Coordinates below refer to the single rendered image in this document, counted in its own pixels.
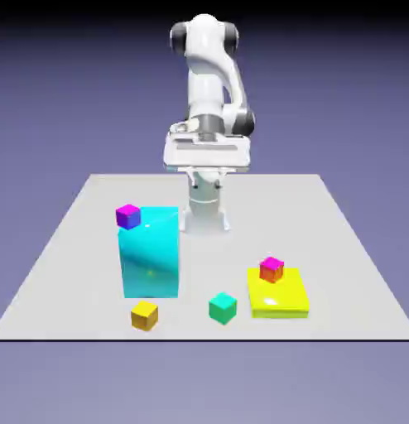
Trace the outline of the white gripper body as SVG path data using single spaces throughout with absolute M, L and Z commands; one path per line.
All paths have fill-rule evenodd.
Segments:
M 168 170 L 246 171 L 251 162 L 248 137 L 216 133 L 205 141 L 198 132 L 169 132 L 163 152 Z

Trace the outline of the small magenta and blue cube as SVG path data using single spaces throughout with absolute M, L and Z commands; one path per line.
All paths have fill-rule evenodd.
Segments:
M 117 225 L 124 229 L 133 229 L 141 224 L 141 209 L 135 205 L 126 204 L 116 209 Z

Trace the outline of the small magenta and orange cube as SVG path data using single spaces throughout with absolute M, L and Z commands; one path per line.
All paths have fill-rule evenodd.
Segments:
M 269 283 L 276 283 L 283 276 L 284 262 L 274 257 L 267 257 L 259 264 L 259 277 Z

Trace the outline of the small teal cube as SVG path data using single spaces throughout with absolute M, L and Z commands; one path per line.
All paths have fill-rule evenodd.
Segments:
M 209 317 L 226 325 L 236 316 L 237 306 L 236 298 L 220 292 L 209 301 Z

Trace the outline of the small yellow cube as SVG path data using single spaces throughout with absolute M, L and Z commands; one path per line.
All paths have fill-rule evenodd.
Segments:
M 149 331 L 158 321 L 158 305 L 149 301 L 139 301 L 131 310 L 132 326 Z

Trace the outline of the large cyan box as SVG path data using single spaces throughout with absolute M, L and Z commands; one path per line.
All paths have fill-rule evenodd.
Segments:
M 126 298 L 177 298 L 179 217 L 176 206 L 143 206 L 141 223 L 118 229 L 118 249 Z

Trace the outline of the large yellow box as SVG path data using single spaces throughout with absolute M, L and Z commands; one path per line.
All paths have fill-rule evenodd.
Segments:
M 275 283 L 248 269 L 248 295 L 252 318 L 306 318 L 310 303 L 298 268 L 285 268 Z

